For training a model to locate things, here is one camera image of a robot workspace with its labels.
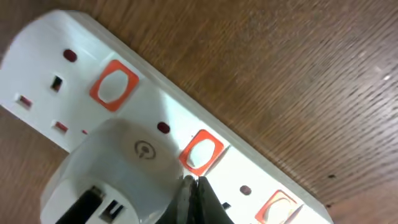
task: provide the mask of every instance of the wooden surface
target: wooden surface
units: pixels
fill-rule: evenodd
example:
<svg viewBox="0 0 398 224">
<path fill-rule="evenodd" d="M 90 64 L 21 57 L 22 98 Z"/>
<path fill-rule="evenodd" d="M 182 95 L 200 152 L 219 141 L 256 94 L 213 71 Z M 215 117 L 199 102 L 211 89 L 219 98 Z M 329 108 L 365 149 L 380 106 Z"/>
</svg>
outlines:
<svg viewBox="0 0 398 224">
<path fill-rule="evenodd" d="M 53 8 L 93 16 L 336 223 L 398 223 L 397 1 L 2 0 L 1 52 Z M 0 206 L 13 212 L 0 218 L 26 223 L 17 209 L 37 218 L 37 189 L 65 153 L 2 114 Z"/>
</svg>

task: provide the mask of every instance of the power strip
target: power strip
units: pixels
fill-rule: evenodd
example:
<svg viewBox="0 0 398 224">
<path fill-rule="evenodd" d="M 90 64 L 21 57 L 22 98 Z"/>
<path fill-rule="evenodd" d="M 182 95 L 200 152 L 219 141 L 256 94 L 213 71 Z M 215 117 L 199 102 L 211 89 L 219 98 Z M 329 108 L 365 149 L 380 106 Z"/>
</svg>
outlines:
<svg viewBox="0 0 398 224">
<path fill-rule="evenodd" d="M 86 14 L 52 11 L 29 24 L 0 72 L 0 104 L 68 152 L 124 118 L 150 133 L 143 146 L 166 142 L 185 174 L 206 175 L 235 223 L 265 223 L 276 197 L 289 199 L 290 214 L 303 205 L 294 223 L 332 223 L 319 201 Z M 193 167 L 206 139 L 215 150 Z"/>
</svg>

